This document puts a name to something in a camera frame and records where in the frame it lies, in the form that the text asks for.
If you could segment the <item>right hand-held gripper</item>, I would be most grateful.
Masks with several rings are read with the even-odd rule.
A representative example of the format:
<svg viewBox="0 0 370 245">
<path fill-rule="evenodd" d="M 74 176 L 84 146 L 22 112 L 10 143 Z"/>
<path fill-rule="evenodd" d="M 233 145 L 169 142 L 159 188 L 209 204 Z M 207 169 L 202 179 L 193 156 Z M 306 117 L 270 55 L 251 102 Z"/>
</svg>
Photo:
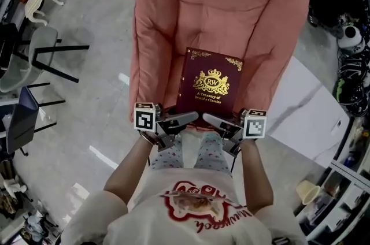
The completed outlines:
<svg viewBox="0 0 370 245">
<path fill-rule="evenodd" d="M 267 113 L 263 110 L 243 109 L 231 120 L 204 113 L 202 119 L 221 132 L 223 150 L 230 155 L 238 155 L 244 140 L 265 137 Z"/>
</svg>

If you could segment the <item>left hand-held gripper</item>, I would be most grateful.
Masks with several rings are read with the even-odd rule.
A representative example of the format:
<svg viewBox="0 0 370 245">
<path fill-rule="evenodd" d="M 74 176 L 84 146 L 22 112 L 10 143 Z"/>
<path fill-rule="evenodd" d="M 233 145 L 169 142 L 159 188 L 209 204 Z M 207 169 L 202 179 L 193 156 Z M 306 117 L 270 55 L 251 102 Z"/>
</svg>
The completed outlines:
<svg viewBox="0 0 370 245">
<path fill-rule="evenodd" d="M 135 103 L 134 106 L 134 128 L 157 146 L 158 151 L 171 148 L 176 135 L 198 118 L 196 111 L 170 115 L 160 103 Z"/>
</svg>

